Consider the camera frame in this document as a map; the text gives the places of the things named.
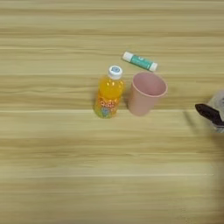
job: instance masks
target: orange juice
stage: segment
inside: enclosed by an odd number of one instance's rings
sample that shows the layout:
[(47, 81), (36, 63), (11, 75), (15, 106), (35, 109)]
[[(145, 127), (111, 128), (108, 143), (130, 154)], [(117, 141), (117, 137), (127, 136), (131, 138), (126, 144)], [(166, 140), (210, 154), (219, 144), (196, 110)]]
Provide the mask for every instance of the orange juice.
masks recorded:
[(116, 115), (124, 89), (122, 74), (123, 70), (119, 66), (111, 66), (108, 75), (100, 80), (99, 92), (94, 105), (94, 111), (99, 117), (111, 118)]

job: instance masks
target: pink cup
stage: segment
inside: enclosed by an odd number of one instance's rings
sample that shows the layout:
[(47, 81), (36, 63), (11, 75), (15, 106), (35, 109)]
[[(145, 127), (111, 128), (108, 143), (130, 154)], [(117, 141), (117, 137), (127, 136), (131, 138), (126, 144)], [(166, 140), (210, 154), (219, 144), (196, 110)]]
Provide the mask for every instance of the pink cup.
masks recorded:
[(135, 116), (145, 116), (167, 89), (166, 83), (154, 73), (136, 74), (129, 95), (129, 111)]

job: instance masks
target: wooden table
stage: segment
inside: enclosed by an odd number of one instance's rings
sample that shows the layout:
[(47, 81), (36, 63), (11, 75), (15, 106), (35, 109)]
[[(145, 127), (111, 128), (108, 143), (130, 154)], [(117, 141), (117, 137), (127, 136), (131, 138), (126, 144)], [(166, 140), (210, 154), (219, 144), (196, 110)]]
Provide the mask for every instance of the wooden table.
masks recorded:
[[(224, 88), (223, 0), (0, 0), (0, 223), (223, 224), (224, 135), (194, 109)], [(146, 117), (92, 105), (159, 64)]]

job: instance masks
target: cup rim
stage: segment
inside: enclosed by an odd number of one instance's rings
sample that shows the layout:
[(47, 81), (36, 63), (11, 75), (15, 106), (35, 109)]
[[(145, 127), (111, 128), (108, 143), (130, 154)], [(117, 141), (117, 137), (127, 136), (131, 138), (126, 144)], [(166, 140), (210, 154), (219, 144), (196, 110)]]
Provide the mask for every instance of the cup rim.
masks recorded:
[[(144, 92), (142, 92), (141, 90), (139, 90), (139, 89), (136, 87), (136, 85), (134, 84), (134, 79), (135, 79), (135, 77), (138, 76), (139, 74), (152, 74), (152, 75), (156, 76), (157, 78), (159, 78), (159, 79), (164, 83), (164, 85), (165, 85), (165, 91), (164, 91), (162, 94), (157, 94), (157, 95), (145, 94)], [(153, 97), (153, 98), (158, 98), (158, 97), (164, 96), (164, 95), (167, 93), (167, 91), (168, 91), (168, 85), (166, 84), (166, 82), (165, 82), (159, 75), (157, 75), (157, 74), (155, 74), (155, 73), (142, 72), (142, 73), (137, 73), (137, 74), (135, 74), (134, 77), (133, 77), (132, 86), (133, 86), (133, 87), (135, 88), (135, 90), (136, 90), (138, 93), (140, 93), (141, 95), (145, 95), (145, 96), (149, 96), (149, 97)]]

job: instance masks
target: bottle label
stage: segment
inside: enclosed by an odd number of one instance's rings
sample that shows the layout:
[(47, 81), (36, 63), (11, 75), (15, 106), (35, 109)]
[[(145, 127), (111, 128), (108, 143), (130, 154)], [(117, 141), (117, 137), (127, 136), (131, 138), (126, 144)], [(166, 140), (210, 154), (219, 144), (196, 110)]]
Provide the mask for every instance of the bottle label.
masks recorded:
[(113, 117), (116, 114), (118, 104), (119, 104), (118, 98), (109, 100), (99, 93), (95, 103), (95, 112), (100, 117), (104, 118)]
[(135, 65), (137, 65), (139, 67), (142, 67), (142, 68), (145, 68), (145, 69), (149, 70), (153, 62), (152, 61), (148, 61), (147, 59), (144, 59), (144, 58), (141, 58), (141, 57), (138, 57), (138, 56), (134, 55), (131, 58), (130, 63), (135, 64)]

